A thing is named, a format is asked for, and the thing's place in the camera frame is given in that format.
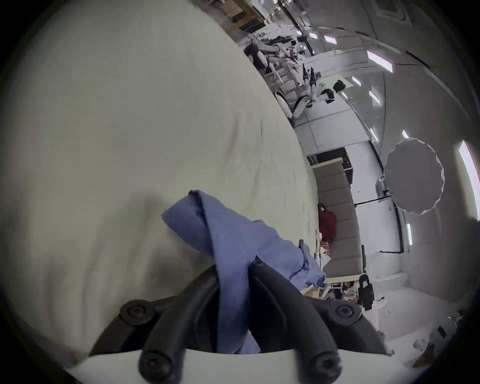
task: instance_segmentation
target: white fabric surface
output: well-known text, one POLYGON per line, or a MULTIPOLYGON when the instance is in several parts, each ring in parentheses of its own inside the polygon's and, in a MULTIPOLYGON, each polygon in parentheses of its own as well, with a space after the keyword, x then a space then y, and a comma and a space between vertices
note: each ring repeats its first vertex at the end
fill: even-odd
POLYGON ((262 78, 185 0, 68 2, 0 105, 3 287, 86 353, 131 299, 177 294, 211 261, 162 221, 201 189, 312 248, 316 184, 262 78))

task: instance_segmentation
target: red bag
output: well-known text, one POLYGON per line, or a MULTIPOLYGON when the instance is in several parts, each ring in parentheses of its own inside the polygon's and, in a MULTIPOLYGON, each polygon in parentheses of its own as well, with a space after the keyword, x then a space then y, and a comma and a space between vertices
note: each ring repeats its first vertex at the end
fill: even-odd
POLYGON ((322 240, 333 241, 336 236, 336 216, 332 212, 328 212, 323 205, 318 207, 318 230, 322 234, 322 240))

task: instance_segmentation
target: blue cloth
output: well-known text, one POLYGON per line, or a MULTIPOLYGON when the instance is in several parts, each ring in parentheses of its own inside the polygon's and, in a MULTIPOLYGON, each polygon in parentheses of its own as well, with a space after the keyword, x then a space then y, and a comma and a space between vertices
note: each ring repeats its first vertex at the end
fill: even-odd
POLYGON ((325 280, 306 245, 297 248, 263 221, 251 222, 202 191, 190 191, 162 218, 184 242, 215 259, 220 284, 218 353, 235 353, 246 339, 248 266, 256 256, 297 289, 318 287, 325 280))

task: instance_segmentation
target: fluorescent light panel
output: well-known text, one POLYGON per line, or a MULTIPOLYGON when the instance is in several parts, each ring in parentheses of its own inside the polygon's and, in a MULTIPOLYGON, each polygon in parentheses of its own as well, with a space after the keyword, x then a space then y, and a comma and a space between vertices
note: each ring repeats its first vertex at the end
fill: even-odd
POLYGON ((370 52, 370 51, 367 51, 367 55, 370 60, 373 60, 378 65, 381 65, 382 67, 384 67, 387 71, 390 71, 391 73, 393 73, 392 63, 388 62, 387 60, 385 60, 384 58, 381 58, 378 55, 375 55, 373 52, 370 52))
POLYGON ((377 96, 375 96, 375 95, 372 93, 372 91, 368 91, 368 94, 370 95, 370 97, 371 97, 373 100, 375 100, 375 101, 378 103, 378 105, 380 105, 380 99, 379 99, 377 96))
POLYGON ((330 37, 330 36, 324 36, 324 37, 327 43, 336 44, 336 39, 334 37, 330 37))
POLYGON ((375 134, 375 131, 372 128, 369 128, 369 130, 372 134, 373 139, 378 143, 378 136, 375 134))
POLYGON ((408 235, 408 244, 413 245, 412 227, 410 226, 409 223, 407 223, 407 235, 408 235))
POLYGON ((463 164, 467 169, 468 178, 470 179, 470 185, 473 190, 473 196, 475 197, 475 207, 477 209, 477 221, 480 221, 480 180, 475 163, 473 162, 472 155, 468 150, 467 143, 462 141, 460 148, 458 149, 460 156, 462 157, 463 164))
POLYGON ((359 79, 357 79, 355 76, 352 76, 352 80, 356 82, 359 87, 361 87, 361 82, 359 79))

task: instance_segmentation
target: gray sofa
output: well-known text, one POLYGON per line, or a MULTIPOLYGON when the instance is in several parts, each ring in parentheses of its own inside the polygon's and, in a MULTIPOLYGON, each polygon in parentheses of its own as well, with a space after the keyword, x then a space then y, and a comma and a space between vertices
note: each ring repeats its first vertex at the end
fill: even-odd
POLYGON ((327 277, 360 275, 363 273, 360 232, 342 158, 314 165, 312 170, 317 181, 318 202, 337 217, 336 237, 329 244, 332 260, 324 272, 327 277))

